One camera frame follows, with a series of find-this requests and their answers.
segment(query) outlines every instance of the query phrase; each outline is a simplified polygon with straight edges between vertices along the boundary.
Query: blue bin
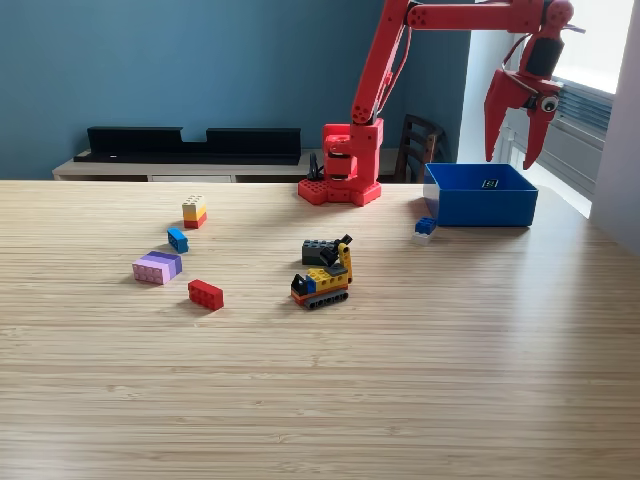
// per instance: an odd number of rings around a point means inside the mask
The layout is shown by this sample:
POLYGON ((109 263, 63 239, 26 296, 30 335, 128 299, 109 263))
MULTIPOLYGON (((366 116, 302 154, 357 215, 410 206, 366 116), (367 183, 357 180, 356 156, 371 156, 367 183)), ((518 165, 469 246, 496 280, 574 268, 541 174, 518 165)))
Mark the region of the blue bin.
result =
POLYGON ((424 198, 439 226, 528 227, 538 190, 511 165, 433 163, 424 198))

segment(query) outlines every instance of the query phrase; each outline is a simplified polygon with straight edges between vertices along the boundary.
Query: cable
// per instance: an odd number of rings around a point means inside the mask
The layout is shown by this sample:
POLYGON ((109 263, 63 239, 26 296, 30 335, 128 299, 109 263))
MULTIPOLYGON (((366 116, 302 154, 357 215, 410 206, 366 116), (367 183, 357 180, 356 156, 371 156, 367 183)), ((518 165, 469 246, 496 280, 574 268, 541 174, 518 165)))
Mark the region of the cable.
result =
POLYGON ((384 96, 380 101, 380 108, 378 109, 378 113, 382 112, 384 105, 387 103, 387 100, 389 99, 389 95, 391 95, 391 91, 393 90, 393 87, 395 87, 396 82, 398 81, 398 77, 400 76, 400 73, 402 72, 402 69, 404 68, 405 63, 407 63, 407 58, 409 57, 409 48, 411 47, 412 30, 413 30, 412 28, 408 29, 407 44, 404 47, 404 55, 402 56, 402 60, 400 61, 398 70, 396 70, 396 73, 393 75, 393 78, 391 79, 391 83, 389 83, 389 88, 387 88, 387 91, 384 93, 384 96))
POLYGON ((507 62, 509 62, 509 60, 511 59, 511 57, 513 56, 513 54, 515 53, 516 49, 520 46, 520 44, 522 42, 524 42, 527 38, 529 38, 531 36, 530 33, 522 36, 520 38, 520 40, 518 40, 515 45, 511 48, 511 50, 509 51, 509 53, 507 53, 507 56, 504 57, 504 60, 502 61, 502 71, 514 82, 516 82, 518 85, 520 85, 522 88, 524 88, 525 90, 527 90, 529 93, 533 94, 533 95, 539 95, 540 92, 538 90, 536 90, 535 88, 530 87, 529 85, 527 85, 526 83, 520 81, 519 79, 517 79, 514 75, 512 75, 511 73, 507 72, 507 62))

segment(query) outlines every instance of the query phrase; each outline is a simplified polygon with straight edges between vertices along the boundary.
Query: pink lego brick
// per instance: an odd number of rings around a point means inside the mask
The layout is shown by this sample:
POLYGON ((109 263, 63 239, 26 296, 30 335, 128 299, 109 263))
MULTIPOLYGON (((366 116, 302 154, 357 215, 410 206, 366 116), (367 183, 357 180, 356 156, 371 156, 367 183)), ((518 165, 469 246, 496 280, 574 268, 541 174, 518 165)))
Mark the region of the pink lego brick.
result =
POLYGON ((143 259, 133 263, 133 276, 136 280, 159 285, 164 285, 171 280, 169 265, 143 259))

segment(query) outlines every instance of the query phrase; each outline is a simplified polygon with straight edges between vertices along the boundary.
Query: robotic arm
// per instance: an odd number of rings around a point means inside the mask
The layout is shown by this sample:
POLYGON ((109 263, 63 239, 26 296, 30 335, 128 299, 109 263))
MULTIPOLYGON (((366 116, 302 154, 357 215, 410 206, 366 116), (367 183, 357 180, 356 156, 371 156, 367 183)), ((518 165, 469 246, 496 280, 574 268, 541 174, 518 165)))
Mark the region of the robotic arm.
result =
POLYGON ((383 120, 378 114, 406 62, 412 30, 506 30, 531 36, 519 70, 510 72, 504 65, 497 70, 485 102, 489 162, 507 109, 527 109, 531 128, 525 168, 529 168, 542 151, 558 106, 560 86, 551 77, 564 47, 560 32, 574 28, 569 26, 572 16, 569 0, 490 0, 470 5, 386 0, 351 111, 352 123, 325 126, 325 181, 321 187, 315 184, 313 188, 309 181, 303 181, 298 193, 314 204, 352 202, 359 206, 380 196, 377 178, 383 120), (405 29, 407 46, 400 66, 393 73, 405 29))

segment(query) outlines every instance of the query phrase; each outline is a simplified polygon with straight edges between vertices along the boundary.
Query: wooden chair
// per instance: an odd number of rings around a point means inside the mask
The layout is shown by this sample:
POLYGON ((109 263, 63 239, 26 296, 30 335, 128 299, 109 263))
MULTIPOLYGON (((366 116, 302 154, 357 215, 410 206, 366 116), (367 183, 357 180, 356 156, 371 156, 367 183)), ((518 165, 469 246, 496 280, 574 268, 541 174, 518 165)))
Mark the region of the wooden chair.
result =
POLYGON ((407 115, 404 119, 394 181, 396 183, 407 181, 407 165, 409 165, 411 183, 423 183, 426 165, 433 162, 443 141, 446 142, 444 130, 438 125, 414 115, 407 115))

